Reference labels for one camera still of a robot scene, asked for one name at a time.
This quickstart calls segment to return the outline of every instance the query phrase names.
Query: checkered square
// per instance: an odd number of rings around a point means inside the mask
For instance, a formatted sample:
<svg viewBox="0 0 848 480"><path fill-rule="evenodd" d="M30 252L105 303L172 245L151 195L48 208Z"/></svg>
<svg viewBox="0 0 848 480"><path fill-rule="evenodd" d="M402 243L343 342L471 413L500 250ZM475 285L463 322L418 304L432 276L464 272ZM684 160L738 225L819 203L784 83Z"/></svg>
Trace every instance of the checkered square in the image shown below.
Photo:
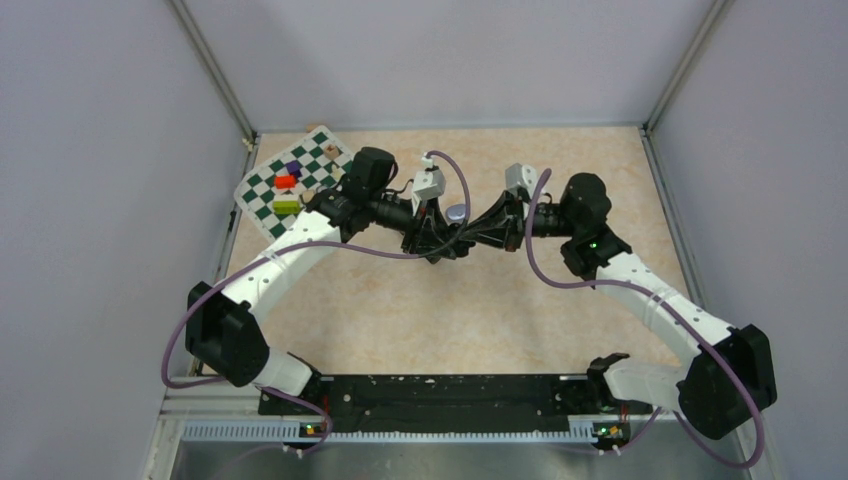
<svg viewBox="0 0 848 480"><path fill-rule="evenodd" d="M324 149L335 145L339 157L335 161L324 156ZM300 195L310 188L332 187L336 180L331 176L333 167L350 171L353 156L350 150L326 127L309 132L294 145L256 165L236 187L235 200L243 214L262 232L268 242L280 238L294 224L297 215L277 215L271 208L275 194ZM298 178L295 188L279 190L274 187L278 175L294 174Z"/></svg>

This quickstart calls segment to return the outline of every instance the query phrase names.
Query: orange block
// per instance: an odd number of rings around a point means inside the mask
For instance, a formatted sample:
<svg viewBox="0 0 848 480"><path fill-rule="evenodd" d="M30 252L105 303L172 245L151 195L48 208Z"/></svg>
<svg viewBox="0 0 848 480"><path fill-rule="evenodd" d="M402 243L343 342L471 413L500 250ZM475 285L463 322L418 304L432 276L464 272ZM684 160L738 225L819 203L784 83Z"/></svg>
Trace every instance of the orange block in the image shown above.
<svg viewBox="0 0 848 480"><path fill-rule="evenodd" d="M274 179L274 186L281 190L294 188L295 185L297 185L297 179L294 175L283 175Z"/></svg>

